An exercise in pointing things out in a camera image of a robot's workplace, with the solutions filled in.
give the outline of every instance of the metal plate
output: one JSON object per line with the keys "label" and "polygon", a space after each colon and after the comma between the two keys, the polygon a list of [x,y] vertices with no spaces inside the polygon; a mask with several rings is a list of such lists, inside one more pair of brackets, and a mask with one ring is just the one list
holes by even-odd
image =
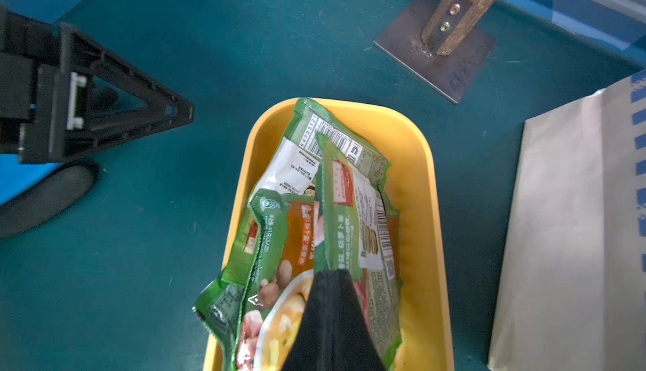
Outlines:
{"label": "metal plate", "polygon": [[438,4],[437,0],[413,0],[374,43],[457,104],[496,45],[496,39],[474,27],[450,55],[433,54],[422,44],[421,33]]}

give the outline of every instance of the white label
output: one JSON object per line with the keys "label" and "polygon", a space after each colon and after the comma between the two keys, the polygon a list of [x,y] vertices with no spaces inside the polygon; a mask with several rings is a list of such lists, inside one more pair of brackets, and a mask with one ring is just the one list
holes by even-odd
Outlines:
{"label": "white label", "polygon": [[350,147],[348,148],[348,151],[346,153],[346,157],[348,157],[348,160],[352,165],[356,165],[357,160],[359,160],[359,157],[361,156],[361,152],[363,152],[363,147],[361,146],[361,144],[352,140]]}
{"label": "white label", "polygon": [[341,131],[335,129],[328,123],[323,120],[316,114],[312,114],[308,126],[305,128],[303,137],[300,139],[298,146],[306,149],[312,155],[322,158],[323,154],[317,143],[317,138],[314,136],[316,133],[323,133],[332,140],[332,143],[339,149],[341,152],[348,157],[350,163],[356,164],[359,159],[363,147],[347,134],[342,133]]}
{"label": "white label", "polygon": [[270,189],[280,194],[313,196],[314,188],[310,186],[318,170],[319,161],[312,159],[294,142],[283,137],[252,196],[258,189]]}
{"label": "white label", "polygon": [[376,199],[376,225],[379,230],[379,244],[381,253],[384,256],[384,265],[388,280],[395,278],[395,258],[393,256],[393,246],[388,232],[388,221],[386,219],[386,210],[381,198]]}
{"label": "white label", "polygon": [[250,254],[250,255],[252,255],[252,254],[253,254],[253,250],[254,250],[254,248],[255,248],[255,247],[256,247],[256,238],[255,238],[255,237],[254,237],[254,238],[249,238],[249,239],[247,240],[247,244],[244,246],[243,251],[244,251],[246,254]]}
{"label": "white label", "polygon": [[381,243],[376,224],[376,190],[370,181],[352,167],[355,204],[359,212],[359,266],[368,270],[382,270]]}

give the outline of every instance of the plastic food bag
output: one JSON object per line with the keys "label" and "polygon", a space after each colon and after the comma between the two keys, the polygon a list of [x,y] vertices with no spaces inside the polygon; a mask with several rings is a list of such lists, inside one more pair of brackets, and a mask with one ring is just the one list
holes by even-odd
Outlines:
{"label": "plastic food bag", "polygon": [[380,193],[323,134],[315,271],[348,270],[367,329],[388,368],[401,344],[395,259]]}
{"label": "plastic food bag", "polygon": [[257,191],[252,208],[262,236],[242,301],[238,370],[279,370],[296,338],[314,268],[314,199]]}
{"label": "plastic food bag", "polygon": [[[223,357],[230,359],[236,344],[244,287],[229,284],[221,276],[222,274],[199,295],[193,311],[220,343]],[[229,370],[229,367],[228,360],[222,363],[222,371]]]}
{"label": "plastic food bag", "polygon": [[[316,142],[317,133],[330,137],[359,172],[370,179],[371,184],[375,187],[384,185],[386,170],[390,166],[388,160],[373,145],[352,133],[315,100],[299,98],[279,148],[251,192],[250,202],[259,189],[314,197],[316,173],[322,156]],[[251,218],[248,205],[244,211],[240,222],[240,227],[243,228],[248,226],[245,219]],[[227,265],[222,274],[224,281],[240,286],[247,284],[251,260],[250,251],[245,250],[248,248],[245,235],[245,232],[238,232],[241,238],[236,238],[229,256],[229,262],[233,265]]]}
{"label": "plastic food bag", "polygon": [[[228,359],[231,358],[236,344],[240,302],[244,297],[244,286],[251,272],[256,243],[260,237],[259,230],[254,211],[252,209],[245,210],[234,241],[234,244],[240,245],[240,251],[244,254],[230,258],[227,267],[215,281],[204,289],[193,307],[193,311],[206,329],[215,336],[222,346],[223,356],[227,359],[222,364],[223,371],[229,370]],[[228,282],[223,278],[229,269],[235,269],[229,271],[229,274],[231,277],[242,280],[241,283]]]}

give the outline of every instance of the black rubber base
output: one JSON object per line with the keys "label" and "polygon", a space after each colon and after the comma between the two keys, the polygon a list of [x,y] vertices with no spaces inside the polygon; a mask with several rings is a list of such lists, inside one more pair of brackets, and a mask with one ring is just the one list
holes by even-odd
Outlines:
{"label": "black rubber base", "polygon": [[65,165],[0,206],[0,238],[30,230],[68,208],[92,187],[93,163]]}

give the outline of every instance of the white paper bag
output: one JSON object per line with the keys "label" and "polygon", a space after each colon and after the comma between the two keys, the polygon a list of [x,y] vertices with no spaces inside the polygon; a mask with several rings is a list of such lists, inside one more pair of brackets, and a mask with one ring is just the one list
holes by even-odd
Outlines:
{"label": "white paper bag", "polygon": [[494,371],[646,370],[646,70],[525,122]]}

